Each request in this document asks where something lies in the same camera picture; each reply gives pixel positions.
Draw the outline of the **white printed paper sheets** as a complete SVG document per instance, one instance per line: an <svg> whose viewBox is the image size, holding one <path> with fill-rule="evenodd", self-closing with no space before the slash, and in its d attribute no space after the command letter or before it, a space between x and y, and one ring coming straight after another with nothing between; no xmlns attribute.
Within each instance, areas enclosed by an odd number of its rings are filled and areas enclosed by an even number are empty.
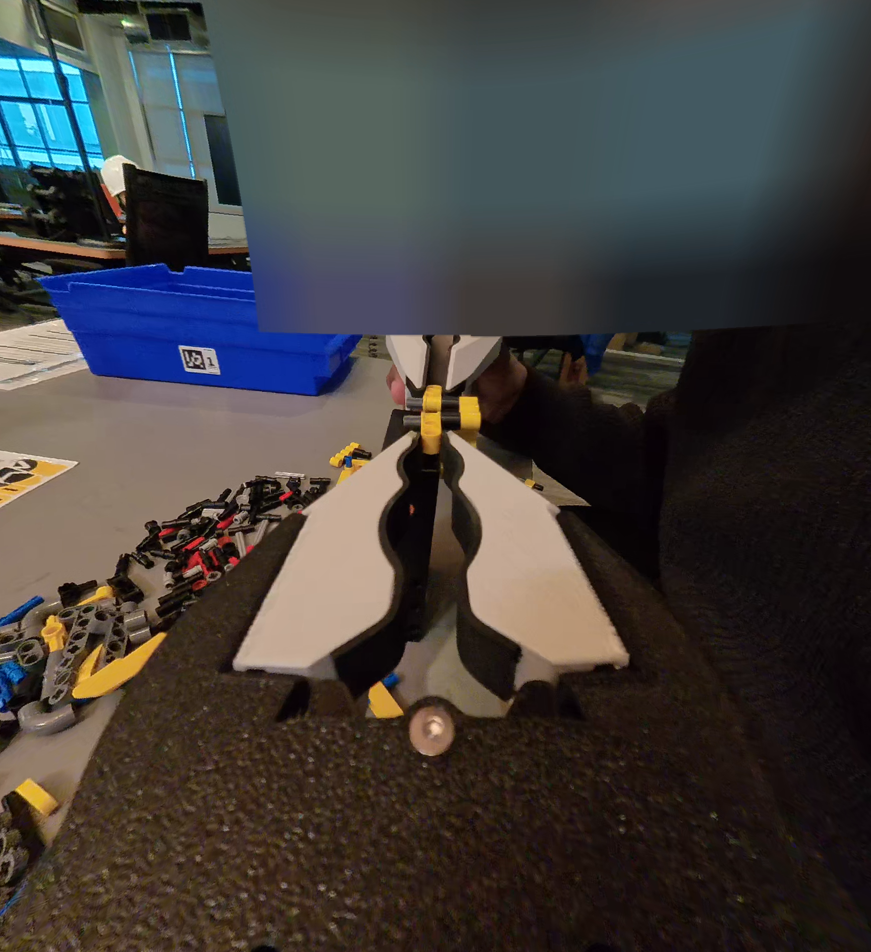
<svg viewBox="0 0 871 952"><path fill-rule="evenodd" d="M0 331L0 391L86 369L79 345L61 319Z"/></svg>

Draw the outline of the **person's right hand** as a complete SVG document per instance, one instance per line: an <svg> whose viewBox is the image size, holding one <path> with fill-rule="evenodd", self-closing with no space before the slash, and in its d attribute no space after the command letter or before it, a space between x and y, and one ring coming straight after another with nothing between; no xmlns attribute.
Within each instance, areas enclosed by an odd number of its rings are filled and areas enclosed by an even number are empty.
<svg viewBox="0 0 871 952"><path fill-rule="evenodd" d="M517 403L527 379L527 367L502 344L497 357L473 385L482 424L501 422Z"/></svg>

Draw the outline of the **person's black sweater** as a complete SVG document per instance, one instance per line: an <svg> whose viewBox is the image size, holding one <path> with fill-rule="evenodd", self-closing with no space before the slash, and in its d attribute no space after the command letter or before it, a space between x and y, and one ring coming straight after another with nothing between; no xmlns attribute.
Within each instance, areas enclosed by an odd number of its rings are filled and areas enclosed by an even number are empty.
<svg viewBox="0 0 871 952"><path fill-rule="evenodd" d="M698 331L658 408L667 599L871 928L871 323Z"/></svg>

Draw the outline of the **pile of plastic building pieces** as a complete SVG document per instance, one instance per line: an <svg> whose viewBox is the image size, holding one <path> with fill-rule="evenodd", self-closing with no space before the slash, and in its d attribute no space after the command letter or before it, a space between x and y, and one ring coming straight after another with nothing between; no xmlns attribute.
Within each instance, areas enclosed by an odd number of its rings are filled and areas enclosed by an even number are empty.
<svg viewBox="0 0 871 952"><path fill-rule="evenodd" d="M80 708L142 668L164 638L140 589L115 577L37 597L0 619L0 754L18 740L70 730ZM46 849L42 827L61 807L44 781L0 787L0 918Z"/></svg>

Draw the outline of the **black rectangular block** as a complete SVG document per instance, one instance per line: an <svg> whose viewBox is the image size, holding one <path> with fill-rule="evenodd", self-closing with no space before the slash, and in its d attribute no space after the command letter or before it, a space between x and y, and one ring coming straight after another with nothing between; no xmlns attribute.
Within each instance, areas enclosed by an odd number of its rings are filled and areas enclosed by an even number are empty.
<svg viewBox="0 0 871 952"><path fill-rule="evenodd" d="M390 542L402 571L396 622L408 642L424 637L434 517L440 483L438 455L414 446L403 458L406 484L389 517Z"/></svg>

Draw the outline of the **person's right forearm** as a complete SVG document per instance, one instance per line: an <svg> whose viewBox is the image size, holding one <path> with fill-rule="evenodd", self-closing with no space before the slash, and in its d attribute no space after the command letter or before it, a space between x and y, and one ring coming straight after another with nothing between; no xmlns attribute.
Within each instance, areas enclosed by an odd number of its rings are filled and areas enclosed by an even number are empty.
<svg viewBox="0 0 871 952"><path fill-rule="evenodd" d="M493 425L492 438L586 501L591 529L658 583L672 391L645 409L617 407L597 401L585 386L561 386L518 361L513 374L514 399Z"/></svg>

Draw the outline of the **yellow wedge piece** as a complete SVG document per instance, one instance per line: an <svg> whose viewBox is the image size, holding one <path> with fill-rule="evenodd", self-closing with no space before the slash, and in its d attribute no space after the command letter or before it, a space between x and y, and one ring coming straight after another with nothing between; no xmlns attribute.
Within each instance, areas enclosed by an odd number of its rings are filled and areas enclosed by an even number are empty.
<svg viewBox="0 0 871 952"><path fill-rule="evenodd" d="M394 688L400 684L400 675L393 671L369 688L368 716L376 720L401 718L404 709L394 695Z"/></svg>

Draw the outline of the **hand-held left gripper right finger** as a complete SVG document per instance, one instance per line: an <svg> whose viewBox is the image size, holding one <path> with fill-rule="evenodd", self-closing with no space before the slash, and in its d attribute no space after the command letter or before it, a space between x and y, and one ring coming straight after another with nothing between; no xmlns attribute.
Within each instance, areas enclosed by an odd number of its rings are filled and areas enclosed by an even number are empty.
<svg viewBox="0 0 871 952"><path fill-rule="evenodd" d="M441 460L463 553L456 646L465 671L512 701L528 683L628 667L560 508L456 433L444 436Z"/></svg>

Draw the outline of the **large glass window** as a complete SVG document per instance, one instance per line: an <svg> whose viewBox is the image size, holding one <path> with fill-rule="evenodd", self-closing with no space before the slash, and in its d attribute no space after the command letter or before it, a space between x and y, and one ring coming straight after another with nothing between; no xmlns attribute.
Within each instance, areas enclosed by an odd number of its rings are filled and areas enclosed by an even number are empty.
<svg viewBox="0 0 871 952"><path fill-rule="evenodd" d="M99 170L104 155L92 100L100 92L76 17L43 6L56 58L48 55L37 18L37 49L0 39L0 168L31 165L76 171L86 157Z"/></svg>

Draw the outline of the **blue plastic bin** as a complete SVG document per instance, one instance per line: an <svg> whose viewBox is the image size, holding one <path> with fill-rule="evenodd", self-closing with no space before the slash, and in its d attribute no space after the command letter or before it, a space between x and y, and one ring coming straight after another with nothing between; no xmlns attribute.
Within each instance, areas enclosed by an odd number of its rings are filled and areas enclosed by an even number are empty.
<svg viewBox="0 0 871 952"><path fill-rule="evenodd" d="M39 283L97 376L319 396L362 339L259 330L248 271L150 265Z"/></svg>

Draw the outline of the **long wooden edged desk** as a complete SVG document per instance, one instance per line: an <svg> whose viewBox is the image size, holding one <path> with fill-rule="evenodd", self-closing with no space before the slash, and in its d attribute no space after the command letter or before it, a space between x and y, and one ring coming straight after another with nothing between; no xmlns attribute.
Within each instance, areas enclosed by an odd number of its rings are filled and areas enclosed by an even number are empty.
<svg viewBox="0 0 871 952"><path fill-rule="evenodd" d="M24 225L21 212L0 211L1 225ZM61 242L43 239L34 235L23 235L17 232L0 230L0 249L8 248L22 252L36 252L61 257L77 257L96 261L124 261L126 249L124 244L113 242L102 244L95 242Z"/></svg>

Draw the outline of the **yellow brick assembly black pins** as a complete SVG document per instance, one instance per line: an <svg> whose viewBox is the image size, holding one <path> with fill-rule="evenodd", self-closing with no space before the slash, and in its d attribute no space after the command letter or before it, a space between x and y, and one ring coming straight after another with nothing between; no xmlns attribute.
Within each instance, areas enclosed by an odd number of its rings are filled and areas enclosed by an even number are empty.
<svg viewBox="0 0 871 952"><path fill-rule="evenodd" d="M429 385L421 396L406 396L404 426L418 434L419 466L423 472L441 473L441 441L454 432L471 447L477 447L481 427L478 397L449 394L443 387Z"/></svg>

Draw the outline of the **black mesh office chair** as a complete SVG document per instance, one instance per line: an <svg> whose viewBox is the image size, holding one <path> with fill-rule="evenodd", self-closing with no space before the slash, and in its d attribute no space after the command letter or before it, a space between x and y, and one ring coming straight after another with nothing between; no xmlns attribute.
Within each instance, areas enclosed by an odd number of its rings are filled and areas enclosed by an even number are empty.
<svg viewBox="0 0 871 952"><path fill-rule="evenodd" d="M125 266L173 271L210 265L209 198L204 179L123 166Z"/></svg>

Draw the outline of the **small yellow brick with pins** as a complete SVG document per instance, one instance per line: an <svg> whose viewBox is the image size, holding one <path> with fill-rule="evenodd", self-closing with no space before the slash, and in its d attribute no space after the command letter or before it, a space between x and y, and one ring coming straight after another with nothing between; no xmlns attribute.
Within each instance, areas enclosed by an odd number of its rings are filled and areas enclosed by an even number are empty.
<svg viewBox="0 0 871 952"><path fill-rule="evenodd" d="M346 481L355 472L367 465L372 458L370 450L358 442L352 442L343 447L330 458L330 466L337 470L336 482Z"/></svg>

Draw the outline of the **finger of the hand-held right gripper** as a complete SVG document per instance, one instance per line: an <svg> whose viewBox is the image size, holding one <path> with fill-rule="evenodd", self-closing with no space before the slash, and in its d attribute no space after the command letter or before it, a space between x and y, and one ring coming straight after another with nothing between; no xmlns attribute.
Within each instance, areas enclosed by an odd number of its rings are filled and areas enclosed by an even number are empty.
<svg viewBox="0 0 871 952"><path fill-rule="evenodd" d="M387 335L385 345L406 390L424 390L428 386L430 337Z"/></svg>
<svg viewBox="0 0 871 952"><path fill-rule="evenodd" d="M449 350L446 391L463 392L470 387L499 355L502 338L498 336L458 335Z"/></svg>

